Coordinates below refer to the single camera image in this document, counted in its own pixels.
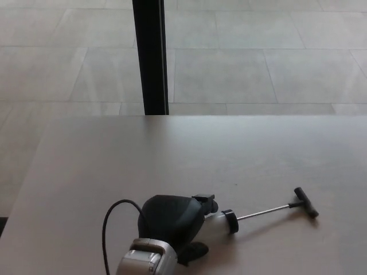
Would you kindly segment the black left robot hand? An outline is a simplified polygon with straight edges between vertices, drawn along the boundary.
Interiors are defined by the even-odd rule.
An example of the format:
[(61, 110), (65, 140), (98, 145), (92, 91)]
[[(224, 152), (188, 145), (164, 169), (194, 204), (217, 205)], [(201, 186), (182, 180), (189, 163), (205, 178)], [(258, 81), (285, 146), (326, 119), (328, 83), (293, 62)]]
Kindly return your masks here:
[(183, 197), (155, 195), (141, 208), (138, 218), (139, 238), (151, 238), (168, 243), (177, 253), (178, 263), (188, 266), (209, 252), (194, 238), (205, 217), (218, 212), (214, 195)]

